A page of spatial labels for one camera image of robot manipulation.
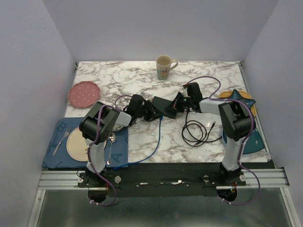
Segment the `dark grey network switch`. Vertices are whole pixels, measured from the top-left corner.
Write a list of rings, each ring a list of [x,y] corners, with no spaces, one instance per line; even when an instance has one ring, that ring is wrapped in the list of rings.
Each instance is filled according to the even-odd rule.
[[[155,106],[156,109],[162,111],[164,116],[166,116],[165,108],[171,103],[172,101],[155,96],[152,100],[152,105]]]

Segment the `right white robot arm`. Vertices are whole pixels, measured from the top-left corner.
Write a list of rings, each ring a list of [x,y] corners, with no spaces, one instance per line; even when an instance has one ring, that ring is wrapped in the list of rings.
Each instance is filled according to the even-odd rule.
[[[227,145],[217,176],[218,182],[229,185],[241,175],[241,156],[246,141],[255,128],[254,116],[241,100],[203,98],[196,82],[187,83],[183,87],[184,92],[179,92],[165,110],[171,113],[193,110],[196,113],[220,116]]]

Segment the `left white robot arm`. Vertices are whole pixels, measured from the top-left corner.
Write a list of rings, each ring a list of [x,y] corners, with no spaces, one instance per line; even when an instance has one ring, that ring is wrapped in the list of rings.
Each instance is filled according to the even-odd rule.
[[[105,181],[105,175],[102,173],[106,167],[104,142],[109,138],[115,125],[131,127],[139,118],[151,122],[162,116],[163,113],[141,95],[132,95],[125,110],[96,102],[79,125],[88,148],[87,169],[91,171],[89,182],[99,187]]]

